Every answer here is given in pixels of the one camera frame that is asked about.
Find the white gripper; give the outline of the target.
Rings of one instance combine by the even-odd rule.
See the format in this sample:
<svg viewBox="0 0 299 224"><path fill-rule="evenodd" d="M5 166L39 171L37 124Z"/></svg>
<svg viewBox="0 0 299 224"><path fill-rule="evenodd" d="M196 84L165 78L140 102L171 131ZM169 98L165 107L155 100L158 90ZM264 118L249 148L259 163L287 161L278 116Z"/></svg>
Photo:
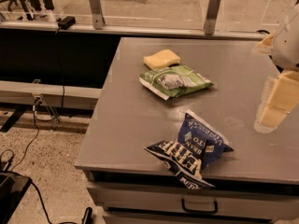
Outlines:
<svg viewBox="0 0 299 224"><path fill-rule="evenodd" d="M287 69L265 81L256 113L255 131L271 133L299 104L299 4L252 51L271 55L275 65Z"/></svg>

